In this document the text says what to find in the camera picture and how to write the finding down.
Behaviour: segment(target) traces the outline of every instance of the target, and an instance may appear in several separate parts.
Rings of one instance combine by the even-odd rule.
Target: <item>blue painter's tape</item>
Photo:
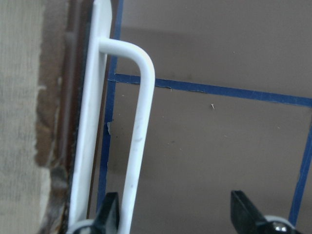
[[[294,226],[297,223],[300,205],[303,197],[304,188],[306,186],[307,177],[309,173],[309,168],[311,164],[312,158],[312,127],[310,128],[308,139],[306,143],[306,149],[303,154],[301,168],[300,168],[300,176],[297,182],[297,186],[292,199],[292,207],[289,213],[289,222]]]
[[[114,39],[120,38],[121,32],[121,20],[123,11],[123,0],[119,0],[117,16],[115,22]],[[117,67],[117,57],[111,57],[109,70],[108,70],[108,83],[107,83],[107,95],[105,104],[105,116],[104,116],[104,131],[103,131],[103,141],[102,141],[102,152],[101,152],[101,163],[98,179],[98,189],[97,189],[97,209],[101,206],[101,203],[105,197],[106,191],[106,174],[107,174],[107,163],[109,156],[109,148],[111,143],[111,136],[109,134],[109,123],[113,121],[113,111],[114,111],[114,99],[116,83],[109,81],[110,77],[114,77],[115,70]]]
[[[129,76],[122,74],[115,74],[114,77],[110,77],[110,81],[139,84],[140,77]],[[284,94],[266,93],[260,91],[252,91],[245,89],[227,88],[221,86],[189,83],[175,80],[156,79],[156,87],[170,88],[183,91],[200,92],[206,94],[223,95],[235,98],[246,98],[260,101],[277,102],[289,105],[312,107],[312,98],[296,97]]]

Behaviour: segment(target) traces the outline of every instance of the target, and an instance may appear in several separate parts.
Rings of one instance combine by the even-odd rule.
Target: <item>vertical blue tape line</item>
[[[293,224],[294,226],[297,223],[300,205],[304,193],[304,188],[307,182],[307,177],[309,173],[309,168],[311,164],[311,158],[312,158],[312,126],[310,127],[310,131],[308,134],[308,139],[306,143],[306,148],[303,154],[301,168],[300,168],[300,176],[299,180],[297,182],[297,186],[293,195],[292,199],[292,207],[291,211],[289,213],[289,222]]]
[[[114,36],[113,36],[114,39],[120,39],[122,10],[123,10],[123,0],[119,0],[118,8],[117,8],[117,15],[116,15],[116,22],[115,22],[115,30],[114,30]],[[111,62],[110,62],[109,71],[108,71],[108,79],[110,79],[111,77],[114,77],[116,67],[117,67],[117,57],[111,57]],[[97,209],[99,209],[105,197],[107,163],[108,163],[109,148],[110,148],[110,143],[111,143],[111,136],[108,131],[108,124],[113,121],[115,90],[116,90],[116,83],[112,81],[108,81],[106,104],[105,104],[101,163],[100,163],[100,169],[99,169],[98,189],[97,189]]]

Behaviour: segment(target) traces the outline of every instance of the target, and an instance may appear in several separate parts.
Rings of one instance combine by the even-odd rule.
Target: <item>wooden surface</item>
[[[35,233],[49,173],[34,162],[44,1],[0,3],[0,233]]]

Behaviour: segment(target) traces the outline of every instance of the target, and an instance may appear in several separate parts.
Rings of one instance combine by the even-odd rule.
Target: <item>blue tape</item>
[[[114,39],[120,38],[122,11],[123,11],[123,0],[119,0],[118,8],[117,8],[117,15],[116,15],[116,22],[115,22],[115,31],[114,31],[114,36],[113,36]],[[109,81],[109,79],[111,77],[114,77],[116,67],[117,67],[117,57],[111,57],[110,66],[108,70],[107,95],[106,95],[105,117],[104,117],[104,131],[103,131],[103,140],[102,140],[100,171],[99,171],[99,178],[98,178],[97,209],[100,208],[101,203],[105,197],[105,192],[106,192],[107,163],[108,163],[109,148],[110,148],[110,143],[111,143],[111,136],[109,134],[108,123],[113,121],[114,99],[115,99],[115,90],[116,90],[116,83]]]
[[[110,77],[110,81],[139,84],[140,77],[115,74]],[[284,94],[266,93],[260,91],[252,91],[245,89],[227,88],[208,84],[197,84],[175,80],[156,79],[156,87],[170,88],[183,91],[200,92],[206,94],[223,95],[235,98],[246,98],[259,101],[277,102],[296,106],[312,107],[312,98],[296,97]]]
[[[311,158],[312,158],[312,127],[310,128],[308,139],[306,143],[306,148],[303,154],[301,168],[300,168],[300,176],[299,180],[297,182],[297,186],[293,195],[292,199],[292,207],[291,211],[289,213],[289,222],[293,224],[294,226],[297,223],[300,205],[304,193],[304,189],[307,182],[307,177],[309,173],[309,168],[311,164]]]

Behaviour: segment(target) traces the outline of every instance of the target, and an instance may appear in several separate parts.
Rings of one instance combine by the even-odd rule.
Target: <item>beige wood panel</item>
[[[122,195],[137,92],[138,86],[117,84],[107,192]],[[132,233],[234,234],[232,189],[243,190],[262,213],[288,217],[311,114],[305,107],[156,88]],[[299,220],[306,233],[309,207]]]
[[[42,0],[0,2],[0,233],[35,233],[49,173],[34,162]]]
[[[158,78],[312,97],[311,13],[311,1],[129,0],[121,39]],[[139,75],[124,59],[117,71]]]

